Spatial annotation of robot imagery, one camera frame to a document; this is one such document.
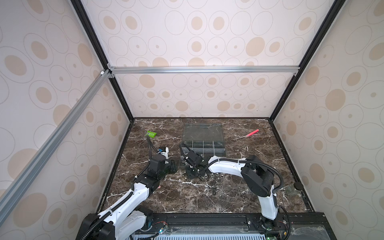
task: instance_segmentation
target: green snack bag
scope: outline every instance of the green snack bag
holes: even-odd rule
[[[156,134],[157,134],[157,133],[155,133],[155,132],[147,131],[147,134],[146,134],[146,135],[148,135],[148,136],[154,138],[154,137],[156,136]]]

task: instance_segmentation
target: pink highlighter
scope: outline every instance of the pink highlighter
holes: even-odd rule
[[[257,133],[259,131],[259,129],[256,129],[254,130],[253,132],[251,132],[250,134],[246,135],[245,137],[249,137],[251,135],[254,135],[255,133]]]

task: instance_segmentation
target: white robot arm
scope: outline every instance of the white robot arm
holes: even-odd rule
[[[125,240],[139,229],[150,228],[153,212],[139,204],[158,188],[160,180],[177,171],[174,162],[168,159],[167,147],[156,151],[153,156],[150,152],[147,167],[135,176],[128,192],[98,215],[89,214],[84,218],[76,240]]]
[[[240,161],[246,161],[246,158],[238,159],[238,163],[235,162],[228,162],[228,161],[220,161],[220,157],[213,156],[208,161],[208,163],[213,162],[214,160],[218,160],[217,162],[213,163],[208,170],[212,173],[226,173],[226,174],[232,174],[239,177],[242,176],[242,168],[245,167],[245,163],[239,163]],[[268,195],[266,197],[261,197],[257,195],[262,215],[268,219],[274,220],[277,216],[278,212],[278,206],[276,203],[276,193],[273,194],[272,190],[274,189],[274,185],[271,185],[271,188],[268,191]]]
[[[98,215],[89,214],[83,220],[76,240],[125,240],[139,229],[149,229],[152,224],[152,211],[139,207],[139,204],[158,188],[161,179],[177,171],[173,161],[168,160],[168,151],[167,147],[160,147],[158,153],[150,157],[147,167],[135,177],[128,192]],[[207,177],[211,173],[242,177],[250,190],[258,196],[262,216],[265,218],[262,220],[263,228],[268,230],[269,226],[273,226],[278,213],[275,192],[283,186],[283,178],[278,171],[254,155],[241,159],[217,156],[203,158],[194,151],[189,151],[187,155],[182,152],[182,155],[187,162],[185,169],[190,179]],[[276,188],[273,184],[274,174],[280,179]],[[167,225],[161,228],[157,235],[166,230]]]

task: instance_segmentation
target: brown marble surface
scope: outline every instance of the brown marble surface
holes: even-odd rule
[[[129,135],[123,156],[115,174],[104,209],[130,189],[133,177],[146,166],[148,149],[145,134],[156,132],[152,139],[155,147],[169,147],[169,156],[180,159],[179,144],[185,123],[221,123],[227,157],[243,158],[257,155],[263,162],[275,167],[284,177],[284,186],[294,182],[269,123],[264,119],[137,119]],[[242,136],[259,129],[251,137]],[[255,194],[240,177],[222,174],[208,182],[200,179],[189,180],[185,176],[184,165],[176,174],[169,174],[142,205],[155,213],[252,213],[260,212],[260,204]],[[275,185],[279,179],[275,176]],[[283,190],[277,191],[279,205],[289,212],[305,212],[305,205],[298,195],[286,196]]]

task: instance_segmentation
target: wallpaper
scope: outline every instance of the wallpaper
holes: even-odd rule
[[[83,0],[113,66],[298,65],[333,0]]]
[[[275,125],[338,240],[384,238],[384,1],[352,0]]]
[[[128,119],[107,80],[0,228],[0,240],[72,240],[95,212]]]
[[[66,0],[0,2],[0,197],[100,71]]]
[[[269,117],[293,73],[117,74],[134,117]]]

